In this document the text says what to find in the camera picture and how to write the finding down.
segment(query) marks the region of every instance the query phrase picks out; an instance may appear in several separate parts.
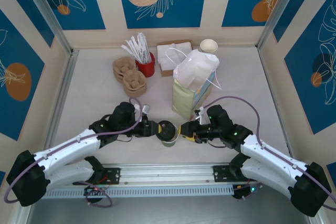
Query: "gray floor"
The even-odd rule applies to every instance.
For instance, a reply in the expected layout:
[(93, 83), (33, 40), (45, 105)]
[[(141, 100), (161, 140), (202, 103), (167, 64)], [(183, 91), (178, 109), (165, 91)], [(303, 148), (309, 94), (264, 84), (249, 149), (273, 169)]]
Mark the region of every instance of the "gray floor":
[(301, 224), (308, 223), (290, 201), (267, 187), (245, 202), (231, 196), (115, 199), (108, 209), (80, 200), (40, 200), (29, 224)]

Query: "cardboard box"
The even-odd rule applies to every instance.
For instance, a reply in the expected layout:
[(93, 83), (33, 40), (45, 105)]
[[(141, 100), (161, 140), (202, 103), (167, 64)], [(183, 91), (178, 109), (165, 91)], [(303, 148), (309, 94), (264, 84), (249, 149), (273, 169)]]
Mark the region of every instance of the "cardboard box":
[[(181, 44), (181, 43), (185, 43), (185, 42), (190, 42), (191, 49), (193, 49), (193, 45), (191, 43), (191, 39), (180, 39), (180, 40), (165, 41), (165, 42), (157, 43), (156, 46), (170, 45), (170, 44)], [(162, 70), (161, 65), (160, 65), (160, 71), (161, 71), (161, 76), (162, 77), (167, 77), (167, 76), (173, 76), (174, 69), (172, 69), (172, 70)]]

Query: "paper cup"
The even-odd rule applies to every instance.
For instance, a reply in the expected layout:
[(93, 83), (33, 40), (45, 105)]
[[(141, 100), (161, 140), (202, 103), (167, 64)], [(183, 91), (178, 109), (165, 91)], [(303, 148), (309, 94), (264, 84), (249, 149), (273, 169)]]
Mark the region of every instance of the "paper cup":
[(215, 54), (218, 49), (218, 44), (213, 39), (205, 39), (200, 44), (200, 51), (207, 54)]

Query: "purple cable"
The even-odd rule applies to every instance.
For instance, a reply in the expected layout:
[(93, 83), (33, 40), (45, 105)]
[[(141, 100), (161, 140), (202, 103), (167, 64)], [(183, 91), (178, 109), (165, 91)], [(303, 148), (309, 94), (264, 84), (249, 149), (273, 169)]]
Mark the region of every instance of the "purple cable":
[[(132, 103), (131, 101), (134, 100), (138, 103), (139, 107), (140, 107), (140, 116), (139, 118), (137, 119), (137, 121), (131, 126), (129, 127), (128, 129), (126, 130), (122, 130), (122, 131), (115, 131), (115, 132), (102, 132), (102, 133), (97, 133), (97, 134), (92, 134), (92, 135), (88, 135), (88, 136), (84, 136), (84, 137), (81, 137), (79, 139), (79, 141), (82, 141), (84, 139), (88, 139), (88, 138), (91, 138), (91, 137), (95, 137), (95, 136), (103, 136), (103, 135), (116, 135), (116, 134), (122, 134), (122, 133), (125, 133), (127, 131), (130, 131), (131, 129), (135, 128), (137, 126), (137, 124), (140, 122), (141, 120), (141, 117), (142, 117), (142, 107), (141, 107), (141, 103), (140, 101), (137, 99), (137, 98), (133, 98), (131, 97), (129, 99), (129, 102)], [(33, 162), (31, 165), (29, 165), (26, 169), (24, 169), (15, 179), (14, 181), (10, 184), (10, 186), (8, 187), (7, 191), (5, 192), (5, 196), (4, 196), (4, 201), (8, 204), (12, 204), (12, 203), (15, 203), (15, 202), (18, 202), (18, 199), (14, 199), (14, 200), (9, 200), (8, 199), (8, 195), (9, 193), (11, 192), (11, 190), (13, 189), (13, 187), (15, 186), (15, 184), (31, 169), (33, 168), (35, 165), (37, 165), (39, 162), (41, 162), (42, 160), (44, 159), (47, 159), (48, 157), (50, 157), (52, 154), (56, 153), (56, 152), (59, 152), (61, 150), (63, 150), (64, 148), (72, 145), (72, 144), (75, 144), (75, 143), (78, 143), (77, 140), (73, 140), (55, 150), (53, 150), (52, 152), (49, 152), (47, 153), (46, 155), (46, 158), (44, 157), (41, 157), (39, 158), (38, 160), (36, 160), (35, 162)], [(93, 184), (90, 184), (88, 182), (81, 182), (83, 184), (86, 184), (86, 185), (89, 185), (89, 186), (92, 186), (94, 188), (96, 188), (98, 191), (100, 191), (101, 193), (103, 193), (103, 195), (105, 195), (107, 197), (107, 199), (109, 200), (110, 202), (110, 205), (108, 206), (100, 206), (100, 205), (97, 205), (97, 204), (91, 204), (92, 206), (95, 206), (95, 207), (101, 207), (101, 208), (107, 208), (107, 207), (111, 207), (112, 206), (112, 199), (103, 191), (101, 190), (100, 188), (96, 187), (95, 185)]]
[[(259, 113), (258, 111), (256, 110), (256, 108), (251, 104), (249, 103), (248, 101), (240, 98), (240, 97), (234, 97), (234, 96), (231, 96), (231, 95), (228, 95), (228, 96), (224, 96), (224, 97), (220, 97), (220, 98), (217, 98), (216, 100), (214, 100), (213, 102), (209, 103), (208, 105), (205, 105), (203, 108), (207, 108), (209, 107), (210, 105), (214, 104), (215, 102), (221, 100), (221, 99), (224, 99), (224, 98), (233, 98), (233, 99), (237, 99), (237, 100), (241, 100), (242, 102), (245, 102), (247, 105), (249, 105), (253, 110), (254, 112), (256, 113), (257, 115), (257, 120), (258, 120), (258, 123), (257, 123), (257, 132), (256, 132), (256, 136), (257, 136), (257, 141), (259, 143), (259, 145), (262, 147), (262, 142), (260, 140), (260, 137), (259, 137), (259, 131), (260, 131), (260, 116), (259, 116)], [(266, 151), (268, 151), (270, 154), (273, 154), (274, 156), (276, 156), (277, 158), (281, 159), (282, 161), (286, 162), (288, 165), (290, 166), (294, 166), (294, 163), (292, 163), (291, 161), (287, 160), (286, 158), (278, 155), (277, 153), (275, 153), (274, 151), (270, 150), (269, 148), (267, 147), (264, 147), (264, 149)], [(317, 184), (336, 204), (336, 197), (334, 195), (331, 194), (331, 192), (329, 192), (319, 181), (317, 181), (317, 179), (315, 179), (313, 176), (311, 176), (309, 173), (307, 173), (305, 170), (301, 169), (300, 167), (296, 167), (296, 169), (300, 172), (302, 172), (303, 174), (305, 174), (308, 178), (310, 178), (315, 184)], [(327, 206), (327, 205), (324, 205), (323, 206), (325, 208), (328, 208), (330, 210), (333, 210), (333, 211), (336, 211), (336, 208), (334, 207), (330, 207), (330, 206)]]

